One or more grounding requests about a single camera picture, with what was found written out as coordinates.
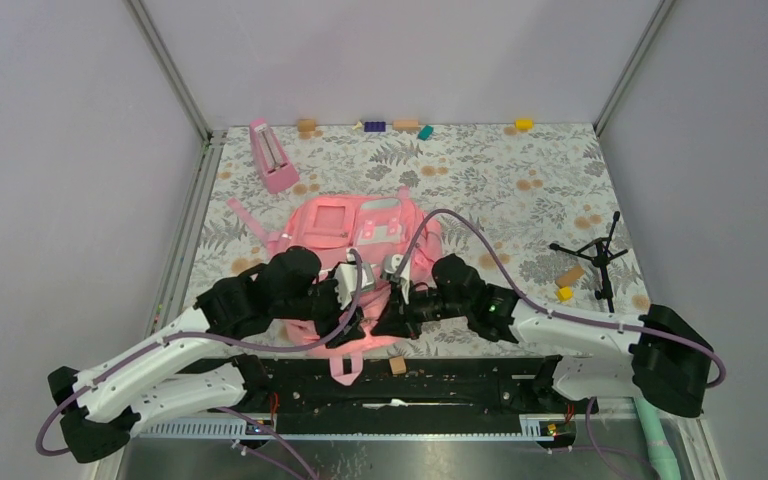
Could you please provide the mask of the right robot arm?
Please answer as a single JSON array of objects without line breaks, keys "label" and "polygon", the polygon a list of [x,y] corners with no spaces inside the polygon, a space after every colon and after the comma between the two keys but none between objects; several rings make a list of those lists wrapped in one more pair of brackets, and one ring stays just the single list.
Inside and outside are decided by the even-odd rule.
[{"label": "right robot arm", "polygon": [[533,396],[543,410],[596,397],[642,397],[667,413],[696,418],[707,391],[725,380],[711,344],[668,306],[652,304],[634,315],[538,302],[507,271],[505,286],[488,283],[455,254],[435,261],[431,274],[430,287],[394,291],[379,329],[415,338],[423,323],[463,317],[491,342],[560,348],[535,377]]}]

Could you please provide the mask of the pink student backpack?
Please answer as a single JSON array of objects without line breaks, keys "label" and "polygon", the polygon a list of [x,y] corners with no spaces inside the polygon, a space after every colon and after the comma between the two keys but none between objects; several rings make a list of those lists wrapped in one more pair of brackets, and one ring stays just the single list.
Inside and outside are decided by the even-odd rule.
[{"label": "pink student backpack", "polygon": [[329,360],[332,378],[349,386],[363,369],[363,353],[397,341],[393,335],[374,335],[372,330],[390,297],[390,284],[384,278],[395,272],[409,247],[409,264],[402,270],[402,291],[409,283],[426,282],[433,264],[443,256],[442,232],[438,221],[424,223],[426,217],[402,187],[392,196],[323,195],[306,201],[289,217],[283,229],[268,232],[235,198],[227,205],[274,256],[291,247],[304,247],[321,261],[319,278],[341,261],[351,261],[352,249],[362,258],[364,291],[360,296],[354,329],[361,335],[340,346],[319,346],[308,351]]}]

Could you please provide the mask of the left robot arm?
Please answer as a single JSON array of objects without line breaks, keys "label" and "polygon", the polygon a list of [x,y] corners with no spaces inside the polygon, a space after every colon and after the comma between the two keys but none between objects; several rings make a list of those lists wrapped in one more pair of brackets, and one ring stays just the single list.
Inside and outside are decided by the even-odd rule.
[{"label": "left robot arm", "polygon": [[292,247],[269,262],[217,281],[193,306],[112,359],[52,371],[55,402],[35,438],[38,454],[69,454],[81,464],[106,458],[144,429],[166,420],[269,401],[267,380],[222,366],[188,379],[178,372],[224,347],[296,353],[343,339],[357,318],[372,270],[352,248],[328,272],[311,250]]}]

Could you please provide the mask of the yellow marker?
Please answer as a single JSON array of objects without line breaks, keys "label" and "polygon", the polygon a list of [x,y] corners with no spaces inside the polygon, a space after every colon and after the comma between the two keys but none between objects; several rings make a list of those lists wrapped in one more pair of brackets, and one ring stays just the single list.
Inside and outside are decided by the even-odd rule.
[{"label": "yellow marker", "polygon": [[556,291],[556,297],[559,302],[567,302],[574,297],[574,292],[570,287],[561,287]]}]

